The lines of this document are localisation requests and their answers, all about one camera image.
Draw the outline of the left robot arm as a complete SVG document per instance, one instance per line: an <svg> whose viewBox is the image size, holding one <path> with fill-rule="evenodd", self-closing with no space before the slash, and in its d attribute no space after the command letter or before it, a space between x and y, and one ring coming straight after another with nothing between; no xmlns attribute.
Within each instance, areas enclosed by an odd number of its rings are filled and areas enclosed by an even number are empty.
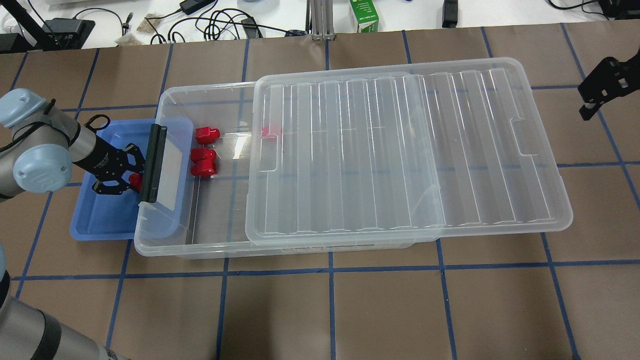
<svg viewBox="0 0 640 360"><path fill-rule="evenodd" d="M66 187L77 166L94 175L102 195L140 192L146 160L140 148L120 149L26 88L1 98L1 125L11 141L1 148L1 200ZM1 253L1 358L3 360L122 360L123 355L10 294L6 254Z"/></svg>

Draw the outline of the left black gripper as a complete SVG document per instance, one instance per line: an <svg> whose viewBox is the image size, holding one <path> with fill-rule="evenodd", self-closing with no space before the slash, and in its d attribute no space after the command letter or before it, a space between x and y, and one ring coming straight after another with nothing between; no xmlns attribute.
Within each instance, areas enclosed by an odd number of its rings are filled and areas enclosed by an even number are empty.
<svg viewBox="0 0 640 360"><path fill-rule="evenodd" d="M136 168L144 168L146 160L139 146L129 143L124 149L115 148L108 142L97 142L91 152L91 172L96 178L93 191L98 195L119 196L130 188L125 173L134 173Z"/></svg>

